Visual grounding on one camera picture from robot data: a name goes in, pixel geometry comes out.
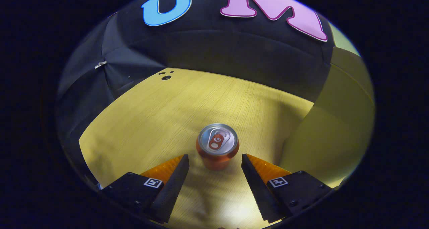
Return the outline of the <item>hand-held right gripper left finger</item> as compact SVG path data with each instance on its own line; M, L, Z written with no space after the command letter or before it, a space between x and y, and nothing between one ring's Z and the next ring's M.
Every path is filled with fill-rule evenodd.
M168 223L189 166L183 154L141 174L127 172L101 193L138 217Z

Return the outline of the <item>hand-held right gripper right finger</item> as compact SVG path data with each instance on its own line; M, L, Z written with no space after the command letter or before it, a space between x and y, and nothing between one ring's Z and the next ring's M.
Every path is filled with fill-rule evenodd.
M269 223L302 214L332 193L303 170L291 173L250 154L242 155L241 168L262 219Z

